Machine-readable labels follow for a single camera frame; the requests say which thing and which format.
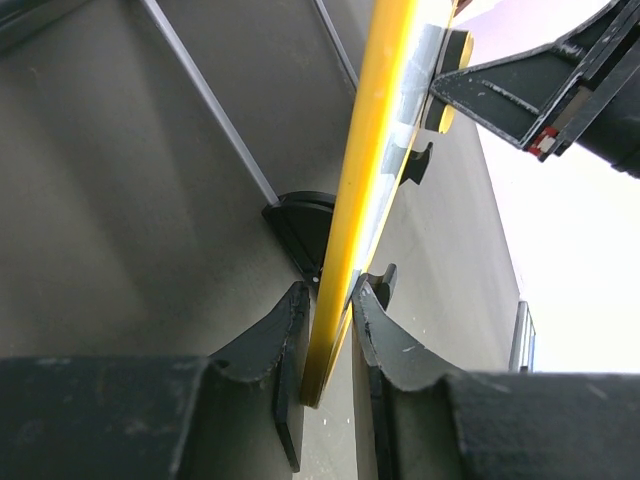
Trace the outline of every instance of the black plastic holder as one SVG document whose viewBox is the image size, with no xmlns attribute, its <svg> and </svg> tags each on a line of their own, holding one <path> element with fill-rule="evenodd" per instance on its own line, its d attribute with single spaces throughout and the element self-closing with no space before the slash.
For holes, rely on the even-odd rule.
<svg viewBox="0 0 640 480">
<path fill-rule="evenodd" d="M 637 477 L 640 376 L 464 372 L 352 300 L 360 480 Z"/>
<path fill-rule="evenodd" d="M 432 154 L 433 142 L 427 144 L 424 152 L 411 151 L 407 159 L 407 164 L 402 172 L 402 177 L 400 177 L 400 185 L 404 184 L 407 180 L 411 180 L 416 185 L 420 185 L 431 161 Z"/>
<path fill-rule="evenodd" d="M 0 477 L 291 479 L 309 290 L 211 357 L 0 361 Z"/>
<path fill-rule="evenodd" d="M 293 192 L 262 211 L 276 238 L 307 285 L 318 293 L 329 242 L 336 197 L 320 192 Z"/>
<path fill-rule="evenodd" d="M 577 142 L 640 178 L 639 20 L 640 0 L 611 1 L 553 43 L 436 75 L 430 91 L 540 161 Z"/>
</svg>

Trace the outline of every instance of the gray surface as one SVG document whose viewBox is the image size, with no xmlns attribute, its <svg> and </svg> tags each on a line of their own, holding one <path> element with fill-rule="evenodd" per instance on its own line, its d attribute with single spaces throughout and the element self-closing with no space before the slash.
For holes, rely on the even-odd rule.
<svg viewBox="0 0 640 480">
<path fill-rule="evenodd" d="M 191 58 L 191 54 L 182 43 L 182 40 L 174 30 L 173 25 L 171 25 L 171 22 L 165 15 L 162 8 L 160 8 L 160 5 L 158 5 L 158 2 L 156 2 L 156 0 L 142 0 L 142 3 L 153 23 L 156 25 L 160 33 L 162 33 L 162 36 L 167 41 L 169 47 L 171 47 L 174 55 L 180 61 L 180 64 L 182 65 L 184 72 L 189 76 L 193 87 L 198 91 L 202 97 L 202 101 L 209 108 L 211 115 L 216 119 L 216 122 L 218 122 L 220 128 L 222 128 L 225 136 L 233 145 L 234 150 L 238 154 L 240 160 L 242 160 L 242 163 L 244 163 L 244 166 L 251 175 L 251 178 L 253 178 L 253 181 L 264 195 L 266 202 L 269 205 L 275 205 L 278 203 L 278 194 L 273 190 L 273 187 L 271 187 L 271 184 L 265 178 L 264 173 L 262 173 L 262 169 L 257 164 L 255 158 L 253 158 L 251 151 L 247 148 L 247 145 L 244 143 L 244 140 L 242 140 L 242 137 L 227 116 L 224 108 L 220 105 L 218 98 L 211 91 L 211 87 L 203 77 L 202 72 L 200 72 L 198 65 L 196 65 L 193 58 Z"/>
<path fill-rule="evenodd" d="M 335 192 L 353 92 L 312 1 L 161 5 L 275 190 Z M 4 52 L 0 105 L 3 355 L 212 352 L 297 278 L 139 4 L 94 0 Z M 436 353 L 504 370 L 518 291 L 475 126 L 435 152 L 374 271 L 398 264 L 391 315 Z M 345 344 L 300 478 L 355 478 Z"/>
<path fill-rule="evenodd" d="M 344 49 L 359 74 L 375 0 L 324 0 Z"/>
</svg>

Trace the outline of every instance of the black bracket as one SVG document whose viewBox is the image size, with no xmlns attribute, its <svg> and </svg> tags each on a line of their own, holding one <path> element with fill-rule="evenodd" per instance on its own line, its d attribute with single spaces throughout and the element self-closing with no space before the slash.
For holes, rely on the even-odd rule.
<svg viewBox="0 0 640 480">
<path fill-rule="evenodd" d="M 637 476 L 640 376 L 464 372 L 352 301 L 360 480 Z"/>
<path fill-rule="evenodd" d="M 393 291 L 396 288 L 397 277 L 398 267 L 394 263 L 390 263 L 382 275 L 373 275 L 371 273 L 362 274 L 356 283 L 354 292 L 361 291 L 366 283 L 375 294 L 380 308 L 386 310 L 389 308 Z"/>
<path fill-rule="evenodd" d="M 438 61 L 436 63 L 434 77 L 466 67 L 469 63 L 469 58 L 464 57 L 466 49 L 471 49 L 471 46 L 468 45 L 469 43 L 469 32 L 464 30 L 455 30 L 452 28 L 447 29 L 440 49 L 440 54 L 438 56 Z M 422 114 L 422 119 L 420 120 L 421 127 L 432 132 L 447 133 L 450 124 L 445 118 L 446 110 L 447 103 L 433 95 L 433 93 L 430 93 L 425 100 L 425 109 Z"/>
<path fill-rule="evenodd" d="M 554 43 L 438 75 L 430 91 L 541 161 L 578 141 L 640 175 L 639 22 L 640 0 L 612 1 Z"/>
<path fill-rule="evenodd" d="M 249 455 L 252 462 L 262 457 L 263 465 L 273 465 L 269 478 L 285 478 L 290 471 L 300 471 L 304 424 L 300 383 L 308 344 L 309 291 L 302 282 L 296 282 L 265 318 L 211 355 L 214 365 L 219 367 L 216 373 L 220 378 L 215 388 L 221 400 L 209 407 L 210 415 L 219 415 L 218 422 L 228 424 L 228 430 L 221 432 L 233 430 L 240 440 L 229 447 L 236 453 L 229 450 L 225 455 L 228 459 L 237 457 L 237 462 L 230 465 L 230 476 L 221 478 L 266 478 L 267 472 L 260 473 L 261 468 L 249 474 L 249 466 L 245 467 L 249 469 L 246 475 L 233 477 L 234 470 L 243 471 L 240 465 L 246 463 L 250 446 L 255 449 Z M 253 421 L 233 420 L 243 415 L 253 417 Z M 290 470 L 278 461 L 280 456 L 273 443 L 267 444 L 276 440 L 275 432 Z M 228 445 L 224 435 L 219 437 L 221 443 L 216 451 L 224 449 L 223 443 Z"/>
<path fill-rule="evenodd" d="M 336 197 L 320 192 L 293 192 L 262 211 L 278 241 L 307 285 L 316 293 L 329 242 Z"/>
<path fill-rule="evenodd" d="M 416 152 L 412 150 L 409 153 L 407 164 L 402 172 L 402 177 L 400 177 L 400 185 L 407 180 L 411 180 L 416 185 L 420 185 L 424 178 L 424 174 L 427 171 L 427 167 L 429 166 L 429 162 L 431 161 L 432 152 L 433 142 L 429 142 L 424 152 Z"/>
</svg>

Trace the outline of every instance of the yellow panel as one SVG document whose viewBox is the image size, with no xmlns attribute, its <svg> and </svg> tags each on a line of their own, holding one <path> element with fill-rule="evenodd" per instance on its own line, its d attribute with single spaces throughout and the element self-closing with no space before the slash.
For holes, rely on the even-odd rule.
<svg viewBox="0 0 640 480">
<path fill-rule="evenodd" d="M 351 120 L 301 396 L 317 407 L 391 208 L 452 15 L 451 0 L 378 0 Z"/>
</svg>

